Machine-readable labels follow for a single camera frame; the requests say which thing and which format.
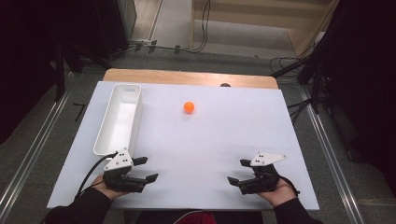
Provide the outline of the white plastic bin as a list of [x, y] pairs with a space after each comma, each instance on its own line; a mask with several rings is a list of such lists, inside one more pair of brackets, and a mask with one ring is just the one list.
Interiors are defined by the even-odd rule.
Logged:
[[127, 149], [133, 155], [142, 107], [140, 86], [115, 85], [110, 94], [93, 152], [97, 156], [105, 156]]

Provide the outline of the person's right hand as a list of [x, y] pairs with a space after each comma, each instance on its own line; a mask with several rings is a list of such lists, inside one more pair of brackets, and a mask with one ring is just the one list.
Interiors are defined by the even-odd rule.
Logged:
[[280, 178], [273, 191], [260, 192], [259, 196], [264, 198], [273, 207], [279, 206], [296, 198], [292, 186], [284, 179]]

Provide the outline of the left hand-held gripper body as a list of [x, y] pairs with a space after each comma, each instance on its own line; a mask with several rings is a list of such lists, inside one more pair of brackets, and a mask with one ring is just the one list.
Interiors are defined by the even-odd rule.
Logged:
[[104, 168], [103, 179], [106, 186], [114, 191], [142, 192], [146, 184], [139, 183], [139, 178], [128, 176], [133, 167], [132, 157], [127, 149], [116, 151]]

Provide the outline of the white board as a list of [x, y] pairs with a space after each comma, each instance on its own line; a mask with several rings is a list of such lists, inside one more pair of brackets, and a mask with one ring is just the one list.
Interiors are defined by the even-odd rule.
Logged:
[[[134, 156], [147, 157], [136, 177], [158, 174], [140, 193], [118, 198], [116, 209], [263, 210], [227, 177], [250, 179], [241, 165], [260, 152], [286, 155], [276, 170], [299, 190], [308, 210], [319, 208], [284, 96], [280, 90], [144, 84]], [[192, 113], [184, 104], [193, 102]]]

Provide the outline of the metal floor rail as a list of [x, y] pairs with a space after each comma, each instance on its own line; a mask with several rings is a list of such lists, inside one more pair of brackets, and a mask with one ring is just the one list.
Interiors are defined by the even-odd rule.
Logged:
[[334, 180], [335, 186], [337, 187], [343, 206], [346, 209], [346, 214], [350, 220], [350, 223], [365, 224], [357, 200], [355, 199], [353, 192], [347, 183], [347, 179], [342, 167], [333, 151], [332, 143], [324, 129], [319, 113], [315, 112], [312, 105], [307, 107], [307, 111], [317, 133], [320, 146], [332, 173], [332, 178]]
[[16, 202], [24, 183], [38, 160], [42, 148], [46, 144], [54, 125], [64, 109], [65, 103], [77, 76], [78, 75], [73, 72], [70, 72], [67, 75], [63, 95], [56, 103], [52, 104], [46, 119], [24, 156], [21, 165], [2, 194], [2, 197], [0, 198], [0, 223], [3, 223], [7, 219], [10, 210]]

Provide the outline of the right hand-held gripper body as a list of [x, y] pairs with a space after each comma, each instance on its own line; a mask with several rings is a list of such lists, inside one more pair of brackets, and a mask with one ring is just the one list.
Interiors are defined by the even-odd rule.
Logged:
[[239, 181], [240, 190], [243, 194], [254, 194], [260, 192], [273, 191], [279, 181], [278, 174], [274, 163], [283, 161], [286, 155], [273, 153], [258, 153], [251, 161], [254, 177], [248, 180]]

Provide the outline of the person's red garment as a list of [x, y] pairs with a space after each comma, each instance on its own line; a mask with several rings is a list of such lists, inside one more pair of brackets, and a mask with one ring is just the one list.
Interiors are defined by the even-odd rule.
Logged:
[[214, 215], [207, 211], [190, 211], [179, 217], [173, 224], [218, 224]]

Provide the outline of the black cabinet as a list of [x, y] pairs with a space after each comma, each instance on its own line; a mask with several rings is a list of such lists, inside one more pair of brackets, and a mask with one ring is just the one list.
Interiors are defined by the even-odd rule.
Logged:
[[97, 54], [109, 58], [126, 50], [137, 18], [134, 0], [94, 0], [99, 22]]

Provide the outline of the person's left hand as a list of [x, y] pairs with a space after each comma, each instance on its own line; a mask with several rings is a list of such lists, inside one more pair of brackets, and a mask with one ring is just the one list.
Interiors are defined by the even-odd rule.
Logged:
[[126, 195], [126, 192], [122, 192], [122, 191], [114, 191], [112, 189], [109, 189], [106, 184], [105, 181], [103, 179], [102, 175], [98, 175], [91, 183], [91, 188], [97, 189], [100, 192], [102, 192], [104, 195], [107, 196], [107, 198], [110, 201], [115, 200], [116, 198]]

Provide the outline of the black stand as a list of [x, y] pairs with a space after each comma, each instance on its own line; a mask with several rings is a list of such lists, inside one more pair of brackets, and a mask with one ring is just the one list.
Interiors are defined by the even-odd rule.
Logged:
[[318, 104], [321, 102], [319, 99], [320, 84], [323, 75], [323, 66], [319, 63], [318, 57], [315, 53], [310, 53], [302, 59], [294, 58], [294, 62], [280, 70], [274, 71], [271, 77], [278, 78], [285, 74], [297, 69], [302, 68], [297, 76], [297, 81], [300, 85], [305, 85], [310, 79], [313, 80], [313, 87], [309, 104], [312, 105], [314, 112], [318, 113]]
[[74, 42], [61, 39], [55, 48], [56, 102], [59, 102], [65, 95], [64, 64], [67, 63], [72, 72], [80, 73], [83, 69], [83, 63], [79, 55], [88, 57], [91, 61], [99, 64], [105, 69], [111, 68], [109, 63], [105, 62], [102, 58], [88, 49]]

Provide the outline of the white power strip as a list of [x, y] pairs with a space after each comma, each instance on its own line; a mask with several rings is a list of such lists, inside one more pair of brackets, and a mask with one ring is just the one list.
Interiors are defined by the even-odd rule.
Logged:
[[129, 46], [142, 46], [142, 47], [151, 47], [156, 46], [157, 40], [148, 40], [148, 39], [132, 39], [129, 41]]

